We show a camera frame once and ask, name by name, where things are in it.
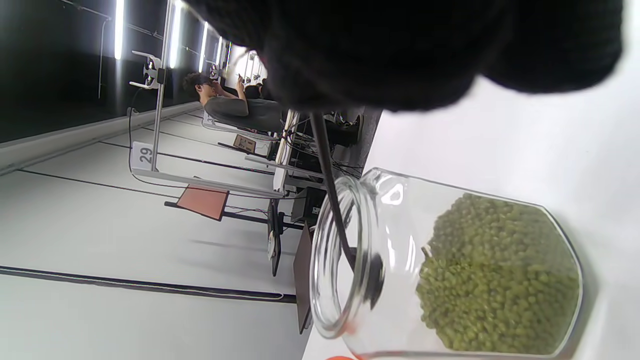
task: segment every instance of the black wall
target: black wall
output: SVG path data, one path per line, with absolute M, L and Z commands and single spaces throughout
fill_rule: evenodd
M 142 82 L 145 59 L 131 50 L 160 57 L 162 40 L 127 24 L 164 33 L 165 0 L 125 0 L 122 59 L 114 55 L 115 0 L 0 0 L 0 142 L 124 116 Z M 84 6 L 113 20 L 82 10 Z M 200 52 L 202 26 L 182 11 L 180 44 Z M 100 38 L 102 81 L 100 75 Z M 215 60 L 218 39 L 207 36 L 208 60 Z M 188 99 L 181 80 L 198 70 L 197 54 L 179 49 L 176 69 L 169 72 L 164 106 Z M 156 107 L 156 90 L 138 94 L 138 111 Z

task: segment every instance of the computer tower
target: computer tower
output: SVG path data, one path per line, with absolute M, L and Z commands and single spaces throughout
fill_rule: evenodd
M 293 200 L 291 209 L 291 222 L 306 221 L 309 226 L 313 226 L 318 221 L 320 207 L 326 196 L 326 191 L 318 188 L 305 188 L 296 200 Z

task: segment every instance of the jar rim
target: jar rim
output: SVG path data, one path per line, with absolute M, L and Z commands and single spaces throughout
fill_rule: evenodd
M 329 339 L 338 338 L 351 328 L 357 311 L 364 302 L 366 279 L 371 258 L 372 197 L 363 186 L 350 177 L 335 182 L 340 213 L 345 226 L 355 221 L 357 226 L 357 253 L 353 280 L 344 307 L 338 298 L 338 262 L 342 247 L 337 236 L 333 213 L 327 199 L 318 216 L 312 247 L 309 272 L 309 292 L 314 325 Z

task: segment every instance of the white table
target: white table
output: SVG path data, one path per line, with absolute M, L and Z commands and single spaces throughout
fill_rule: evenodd
M 365 166 L 547 207 L 572 239 L 589 282 L 586 306 L 592 310 L 572 359 L 640 356 L 636 28 L 616 74 L 594 89 L 528 96 L 480 79 L 453 107 L 385 112 Z M 351 356 L 342 340 L 312 330 L 303 360 L 339 355 Z
M 300 114 L 296 113 L 293 110 L 289 110 L 287 113 L 287 121 L 284 124 L 284 134 L 288 132 L 288 130 L 295 131 L 296 126 L 298 125 L 298 121 L 300 119 Z M 288 136 L 289 141 L 292 142 L 292 136 Z M 278 153 L 276 154 L 275 163 L 278 165 L 288 165 L 289 160 L 291 160 L 291 146 L 287 143 L 285 138 L 283 137 L 280 141 L 280 145 L 278 148 Z M 276 167 L 275 174 L 273 175 L 273 191 L 275 192 L 284 192 L 284 181 L 287 178 L 287 169 Z

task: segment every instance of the glass jar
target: glass jar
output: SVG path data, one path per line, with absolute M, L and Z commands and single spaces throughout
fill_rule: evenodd
M 325 338 L 342 336 L 359 359 L 562 350 L 582 272 L 545 208 L 379 168 L 336 187 L 356 260 L 352 271 L 325 201 L 310 270 Z

